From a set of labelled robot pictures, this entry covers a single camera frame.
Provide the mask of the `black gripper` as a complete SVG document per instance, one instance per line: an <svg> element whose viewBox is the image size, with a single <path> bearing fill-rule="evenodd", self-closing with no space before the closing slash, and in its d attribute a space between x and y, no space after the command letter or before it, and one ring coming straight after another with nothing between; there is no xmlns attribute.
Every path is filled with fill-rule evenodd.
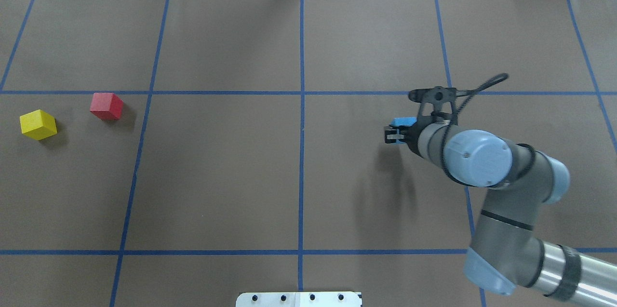
<svg viewBox="0 0 617 307"><path fill-rule="evenodd" d="M406 144L409 149L418 149L418 141L421 132L425 129L424 125L414 124L411 126L385 126L385 144Z"/></svg>

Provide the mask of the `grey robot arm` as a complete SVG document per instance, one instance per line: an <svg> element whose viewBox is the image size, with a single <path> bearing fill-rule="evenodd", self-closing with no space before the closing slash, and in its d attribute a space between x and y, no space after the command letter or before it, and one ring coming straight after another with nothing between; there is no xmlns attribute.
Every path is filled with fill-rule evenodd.
<svg viewBox="0 0 617 307"><path fill-rule="evenodd" d="M584 307L616 305L616 265L537 238L540 208L569 189L568 168L493 133L434 123L384 127L386 144L407 144L459 184L487 193L467 249L465 276L510 296L518 287Z"/></svg>

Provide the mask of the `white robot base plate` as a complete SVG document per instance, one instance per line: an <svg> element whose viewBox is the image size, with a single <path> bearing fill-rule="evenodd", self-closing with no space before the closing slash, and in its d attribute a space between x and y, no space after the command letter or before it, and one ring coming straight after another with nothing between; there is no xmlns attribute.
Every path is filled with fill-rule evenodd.
<svg viewBox="0 0 617 307"><path fill-rule="evenodd" d="M362 294L351 291L249 292L236 298L236 307L362 307Z"/></svg>

